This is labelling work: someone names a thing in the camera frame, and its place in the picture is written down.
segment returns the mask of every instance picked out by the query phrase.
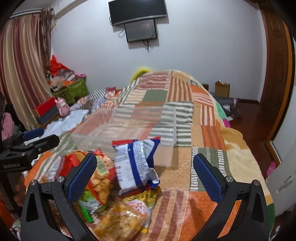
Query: striped blanket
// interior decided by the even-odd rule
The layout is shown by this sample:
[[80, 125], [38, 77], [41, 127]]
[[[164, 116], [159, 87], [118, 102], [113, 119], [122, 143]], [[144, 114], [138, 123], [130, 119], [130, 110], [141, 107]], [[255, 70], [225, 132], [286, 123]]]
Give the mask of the striped blanket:
[[[258, 179], [262, 183], [272, 230], [274, 205], [254, 156], [241, 133], [229, 128], [221, 106], [197, 80], [175, 70], [145, 74], [101, 108], [122, 106], [175, 107], [177, 117], [172, 166], [155, 167], [162, 193], [153, 210], [148, 234], [137, 234], [135, 240], [191, 240], [210, 217], [216, 203], [209, 199], [193, 169], [192, 160], [197, 153], [236, 181], [250, 183]], [[60, 145], [52, 151], [54, 154], [45, 153], [35, 164], [27, 176], [27, 185], [34, 178], [54, 180], [57, 163], [62, 161], [59, 156], [76, 149], [69, 133], [60, 139]], [[229, 231], [239, 204], [237, 201], [220, 236]]]

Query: monitor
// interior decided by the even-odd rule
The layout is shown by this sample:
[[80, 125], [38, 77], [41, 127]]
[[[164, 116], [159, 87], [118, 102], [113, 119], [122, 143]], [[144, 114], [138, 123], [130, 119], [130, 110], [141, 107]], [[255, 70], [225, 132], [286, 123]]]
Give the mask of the monitor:
[[124, 27], [128, 43], [157, 38], [156, 23], [154, 19], [145, 19], [126, 23]]
[[112, 25], [167, 16], [164, 0], [115, 0], [109, 11]]

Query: door frame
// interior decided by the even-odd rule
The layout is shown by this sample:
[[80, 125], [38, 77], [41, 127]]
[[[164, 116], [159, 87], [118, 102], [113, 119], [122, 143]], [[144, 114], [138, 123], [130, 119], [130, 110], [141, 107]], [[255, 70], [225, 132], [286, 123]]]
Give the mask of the door frame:
[[[262, 92], [262, 96], [261, 96], [261, 100], [260, 100], [260, 106], [262, 105], [262, 100], [265, 96], [266, 86], [267, 86], [267, 82], [268, 82], [268, 75], [269, 75], [269, 36], [268, 36], [268, 30], [267, 30], [267, 24], [266, 24], [266, 17], [264, 14], [265, 7], [266, 6], [260, 7], [260, 11], [261, 11], [263, 23], [264, 23], [265, 34], [266, 34], [266, 47], [267, 47], [266, 75], [265, 75], [263, 92]], [[274, 122], [274, 125], [272, 126], [271, 131], [265, 141], [265, 145], [268, 148], [268, 150], [270, 151], [277, 166], [281, 163], [281, 161], [280, 161], [279, 155], [273, 145], [273, 140], [274, 140], [275, 136], [277, 135], [279, 128], [281, 127], [281, 125], [283, 123], [287, 109], [289, 107], [290, 98], [291, 98], [293, 85], [294, 85], [294, 76], [295, 76], [294, 42], [293, 42], [293, 38], [289, 32], [289, 29], [285, 23], [284, 23], [284, 28], [285, 28], [285, 33], [286, 33], [286, 37], [288, 40], [288, 76], [287, 76], [286, 88], [285, 88], [284, 98], [283, 98], [283, 102], [281, 104], [279, 113], [278, 113], [277, 118]]]

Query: pink plush toy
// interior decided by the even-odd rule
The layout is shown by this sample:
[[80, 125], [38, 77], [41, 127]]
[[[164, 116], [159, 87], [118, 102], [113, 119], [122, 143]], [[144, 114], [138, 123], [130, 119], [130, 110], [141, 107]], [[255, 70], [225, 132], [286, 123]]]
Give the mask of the pink plush toy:
[[59, 109], [59, 115], [63, 118], [65, 118], [67, 115], [70, 114], [70, 107], [66, 104], [66, 101], [64, 98], [58, 98], [55, 100], [57, 104], [57, 108]]

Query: transparent plastic box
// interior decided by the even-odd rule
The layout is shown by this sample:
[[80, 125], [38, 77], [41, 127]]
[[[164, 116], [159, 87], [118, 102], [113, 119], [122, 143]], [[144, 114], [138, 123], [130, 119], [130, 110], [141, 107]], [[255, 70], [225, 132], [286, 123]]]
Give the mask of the transparent plastic box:
[[176, 143], [176, 110], [172, 107], [117, 107], [101, 109], [85, 120], [72, 138], [81, 150], [100, 148], [114, 160], [113, 140], [146, 139], [160, 136], [154, 165], [172, 165]]

